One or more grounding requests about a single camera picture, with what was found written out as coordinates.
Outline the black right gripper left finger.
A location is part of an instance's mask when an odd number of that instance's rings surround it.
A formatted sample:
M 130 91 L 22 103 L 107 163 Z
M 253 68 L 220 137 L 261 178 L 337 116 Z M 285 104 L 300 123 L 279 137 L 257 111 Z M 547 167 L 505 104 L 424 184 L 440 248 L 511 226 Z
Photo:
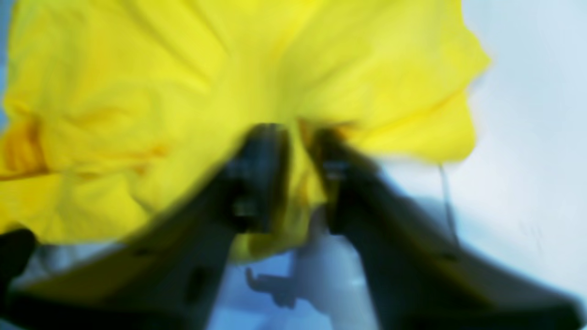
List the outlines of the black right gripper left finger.
M 282 215 L 289 138 L 257 125 L 197 194 L 126 246 L 15 286 L 4 318 L 25 330 L 204 330 L 233 239 Z

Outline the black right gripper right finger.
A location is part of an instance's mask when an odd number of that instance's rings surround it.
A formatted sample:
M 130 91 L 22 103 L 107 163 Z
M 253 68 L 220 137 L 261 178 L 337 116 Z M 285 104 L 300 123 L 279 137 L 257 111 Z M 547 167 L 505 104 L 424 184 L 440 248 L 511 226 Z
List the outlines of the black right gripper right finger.
M 311 155 L 327 225 L 359 254 L 384 330 L 580 330 L 578 299 L 465 249 L 333 130 Z

